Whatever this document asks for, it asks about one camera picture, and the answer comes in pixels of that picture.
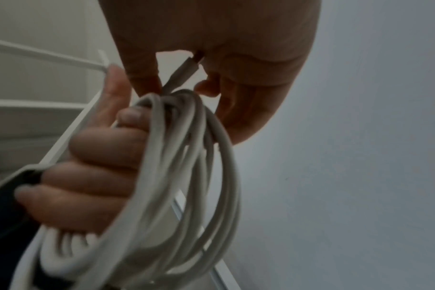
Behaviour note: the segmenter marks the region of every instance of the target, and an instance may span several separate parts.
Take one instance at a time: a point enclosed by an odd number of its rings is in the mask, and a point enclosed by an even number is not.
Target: cord
[[[147,94],[136,103],[152,108],[149,137],[133,195],[112,224],[100,237],[42,225],[17,265],[11,290],[31,290],[37,260],[48,275],[75,280],[73,290],[97,290],[104,285],[166,290],[183,287],[222,259],[235,235],[240,213],[240,184],[232,144],[200,96],[190,90],[171,93],[197,69],[197,57],[189,58],[178,73],[173,73],[161,96]],[[172,115],[169,128],[166,111]],[[199,234],[214,141],[221,154],[222,187],[213,217]],[[171,207],[184,181],[189,189],[177,228],[160,244],[146,246],[147,237]],[[187,269],[178,272],[177,268],[186,263]]]

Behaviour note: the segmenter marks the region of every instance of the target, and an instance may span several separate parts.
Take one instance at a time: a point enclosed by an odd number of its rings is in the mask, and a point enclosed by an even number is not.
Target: coiled cable
[[[186,74],[195,72],[190,67],[183,65],[180,69]],[[232,144],[200,96],[190,90],[168,92],[185,81],[184,74],[176,75],[182,80],[172,81],[173,75],[170,88],[161,96],[147,94],[136,104],[151,107],[152,116],[135,190],[124,209],[100,237],[42,225],[17,265],[11,290],[31,290],[37,260],[48,275],[75,281],[73,290],[98,290],[105,285],[166,290],[183,287],[222,259],[235,235],[240,213],[240,184]],[[171,116],[169,126],[166,112]],[[222,187],[215,212],[200,233],[214,142],[221,155]],[[163,242],[147,246],[146,239],[185,181],[189,187],[176,229]],[[177,272],[184,264],[186,270]]]

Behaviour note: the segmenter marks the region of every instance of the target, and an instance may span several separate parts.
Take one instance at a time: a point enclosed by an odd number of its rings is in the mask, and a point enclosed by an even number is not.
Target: human hand
[[[315,37],[320,0],[99,0],[139,96],[161,90],[156,52],[202,51],[196,92],[217,97],[234,144],[274,115]]]
[[[150,110],[132,108],[123,69],[110,66],[87,127],[72,137],[72,158],[42,174],[41,183],[15,191],[37,221],[79,232],[101,233],[133,192],[148,136]],[[123,128],[111,128],[117,119]]]

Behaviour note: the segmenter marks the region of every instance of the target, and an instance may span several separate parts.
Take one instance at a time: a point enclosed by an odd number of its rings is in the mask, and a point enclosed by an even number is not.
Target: gray wall
[[[435,0],[323,1],[286,102],[236,156],[242,289],[435,290]]]
[[[0,39],[86,57],[85,1],[0,0]],[[86,102],[86,72],[0,54],[0,99]]]

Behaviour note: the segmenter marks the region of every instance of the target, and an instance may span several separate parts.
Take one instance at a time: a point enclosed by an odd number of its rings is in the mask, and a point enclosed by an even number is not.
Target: black object
[[[40,224],[32,220],[15,201],[13,192],[22,184],[37,184],[42,171],[24,170],[0,187],[0,290],[8,289],[23,252]],[[47,276],[37,265],[34,285],[41,290],[64,290],[72,282]]]

